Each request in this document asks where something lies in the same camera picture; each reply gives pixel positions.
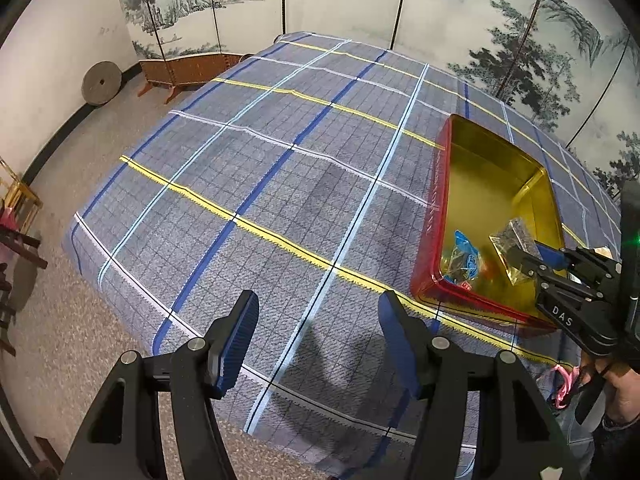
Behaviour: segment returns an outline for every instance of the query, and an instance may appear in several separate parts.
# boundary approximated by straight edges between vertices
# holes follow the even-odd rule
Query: snack package
[[[504,265],[504,269],[507,272],[511,285],[517,285],[523,280],[528,279],[528,276],[524,275],[518,269],[507,263],[506,254],[509,249],[513,246],[518,246],[532,256],[542,259],[538,246],[536,245],[536,241],[529,233],[529,230],[522,218],[509,220],[507,227],[499,233],[489,236],[489,240],[491,240],[498,256],[500,257],[500,261]]]
[[[444,279],[471,290],[471,282],[478,277],[481,267],[480,253],[460,231],[454,233],[456,245],[451,251]]]

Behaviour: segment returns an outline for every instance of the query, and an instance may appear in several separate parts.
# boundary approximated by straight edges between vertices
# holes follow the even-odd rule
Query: white wall
[[[32,0],[0,48],[0,154],[23,173],[84,104],[95,63],[137,62],[118,0]]]

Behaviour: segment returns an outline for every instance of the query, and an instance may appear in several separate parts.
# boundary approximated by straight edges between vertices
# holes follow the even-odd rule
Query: light blue stripe
[[[500,101],[502,105],[502,114],[504,115],[504,122],[507,123],[507,132],[509,134],[509,142],[513,144],[513,132],[511,131],[511,124],[509,123],[509,118],[507,117],[507,107],[504,105],[504,101]]]
[[[333,273],[333,268],[336,265],[339,266],[342,264],[344,257],[347,255],[347,252],[349,251],[351,243],[356,237],[358,229],[360,228],[360,224],[362,223],[362,219],[365,217],[367,210],[369,209],[369,206],[373,200],[373,197],[376,194],[376,191],[378,190],[378,187],[379,187],[378,180],[381,179],[386,173],[386,170],[391,162],[391,159],[396,150],[396,147],[400,142],[400,139],[402,137],[402,130],[404,129],[406,122],[409,118],[409,115],[411,115],[411,111],[414,108],[414,104],[416,102],[418,94],[420,93],[420,88],[422,87],[422,82],[424,81],[424,76],[427,73],[428,69],[429,69],[429,65],[426,64],[422,69],[422,73],[420,74],[420,79],[418,80],[418,83],[414,88],[414,92],[411,94],[411,98],[409,99],[409,102],[407,103],[407,106],[404,109],[404,113],[402,114],[401,121],[398,124],[398,127],[396,128],[394,136],[392,137],[391,142],[389,143],[389,146],[386,149],[385,156],[382,158],[382,162],[380,163],[380,166],[376,171],[375,179],[371,184],[369,184],[369,189],[367,189],[367,192],[364,194],[364,197],[360,202],[360,206],[357,209],[358,212],[351,219],[350,225],[347,231],[345,232],[344,236],[342,237],[340,245],[338,245],[338,249],[334,254],[334,264],[332,265],[331,269],[326,270],[324,272],[324,275],[322,276],[322,279],[320,280],[318,287],[316,288],[316,291],[312,296],[312,299],[309,301],[308,305],[306,306],[306,309],[302,315],[302,318],[298,322],[298,325],[292,332],[292,335],[289,338],[287,345],[285,346],[287,350],[284,351],[284,353],[280,356],[280,358],[276,362],[274,371],[272,372],[271,381],[277,382],[281,380],[282,376],[284,375],[287,368],[289,367],[291,360],[293,359],[293,356],[296,354],[296,350],[298,349],[298,347],[300,346],[300,343],[302,342],[302,339],[306,332],[306,328],[309,326],[308,322],[312,321],[313,318],[315,317],[316,312],[318,312],[320,305],[324,301],[324,297],[327,291],[329,290],[331,284],[334,282],[335,274]],[[254,433],[255,428],[258,424],[258,421],[260,421],[260,418],[264,413],[264,409],[266,408],[270,398],[271,398],[271,391],[267,386],[266,391],[263,388],[260,394],[258,394],[258,396],[254,401],[254,405],[252,406],[251,411],[249,412],[247,420],[244,424],[244,430],[247,433],[249,434]]]
[[[170,182],[165,184],[162,189],[156,194],[156,196],[151,200],[151,202],[149,202],[146,207],[143,209],[142,213],[140,213],[140,216],[138,216],[138,218],[136,219],[136,221],[133,223],[133,225],[129,228],[129,230],[127,231],[127,233],[124,235],[124,237],[122,238],[122,240],[120,240],[118,242],[118,244],[116,245],[116,247],[113,250],[113,253],[111,254],[111,257],[107,259],[107,261],[102,265],[102,268],[100,269],[100,273],[98,273],[98,290],[102,291],[102,280],[104,278],[104,274],[107,271],[107,269],[109,268],[109,266],[111,265],[111,259],[116,257],[117,254],[120,252],[121,248],[124,247],[124,244],[127,243],[127,241],[131,238],[131,236],[133,235],[133,233],[135,232],[136,228],[142,223],[143,219],[145,219],[146,215],[149,213],[149,211],[151,211],[151,208],[160,200],[160,197],[162,195],[164,195],[164,192],[169,188],[169,184],[174,182],[178,177],[181,176],[181,174],[184,173],[184,171],[196,160],[196,158],[198,158],[200,156],[200,154],[202,152],[204,152],[204,150],[206,150],[213,142],[215,142],[215,140],[222,135],[222,133],[227,129],[227,127],[229,125],[231,125],[233,122],[237,121],[238,119],[240,119],[245,113],[247,113],[251,108],[253,108],[255,105],[257,105],[260,101],[262,101],[265,97],[267,97],[269,94],[271,94],[271,92],[273,91],[273,89],[279,88],[281,85],[283,85],[284,83],[286,83],[287,81],[289,81],[290,79],[292,79],[294,76],[296,76],[297,74],[299,74],[300,72],[302,72],[305,68],[313,65],[313,63],[315,63],[316,61],[322,59],[325,56],[328,56],[329,54],[331,54],[333,51],[337,50],[338,48],[340,48],[341,46],[343,46],[345,43],[349,43],[351,40],[344,40],[341,43],[338,43],[336,46],[334,46],[331,50],[328,50],[327,52],[323,52],[320,56],[317,56],[315,58],[313,58],[311,61],[309,61],[308,63],[304,64],[303,66],[301,66],[300,68],[297,68],[296,70],[294,70],[291,74],[287,75],[286,77],[284,77],[283,79],[281,79],[280,81],[278,81],[273,87],[271,87],[269,90],[263,92],[262,94],[260,94],[257,98],[255,98],[253,101],[251,101],[247,106],[245,106],[242,110],[240,110],[236,115],[234,115],[229,121],[227,121],[225,123],[224,126],[222,126],[218,131],[216,131],[215,134],[213,134],[211,137],[209,137],[209,140],[207,140],[207,142],[205,142],[203,145],[201,145],[196,152],[193,153],[193,155],[190,156],[190,158],[180,167],[180,169],[178,171],[176,171],[174,173],[174,175],[171,177]]]

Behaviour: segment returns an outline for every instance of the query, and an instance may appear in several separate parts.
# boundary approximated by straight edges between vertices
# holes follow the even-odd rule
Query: metal screw
[[[441,336],[434,337],[431,344],[438,350],[446,350],[450,346],[449,340]]]
[[[516,362],[516,355],[513,352],[505,350],[504,352],[500,352],[500,361],[505,364],[512,365]]]
[[[189,350],[196,351],[196,350],[200,350],[201,348],[204,348],[205,344],[206,344],[206,341],[204,341],[203,338],[194,337],[187,343],[187,346],[189,347]]]
[[[138,354],[136,354],[133,350],[126,351],[120,356],[120,360],[126,365],[130,365],[137,358]]]

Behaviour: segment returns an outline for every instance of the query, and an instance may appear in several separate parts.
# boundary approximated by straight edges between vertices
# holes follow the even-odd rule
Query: speckled floor
[[[187,95],[164,105],[163,89],[138,98],[142,84],[142,77],[137,76],[113,101],[84,120],[33,183],[44,202],[33,231],[42,236],[40,255],[49,261],[49,267],[34,276],[29,266],[16,265],[18,314],[9,339],[17,355],[0,353],[0,379],[24,433],[28,438],[48,438],[63,459],[116,359],[127,349],[140,349],[98,294],[72,269],[61,241],[73,213],[119,156]],[[161,422],[169,478],[181,478],[168,394],[161,396]],[[239,479],[324,478],[235,427],[220,424],[220,429]]]

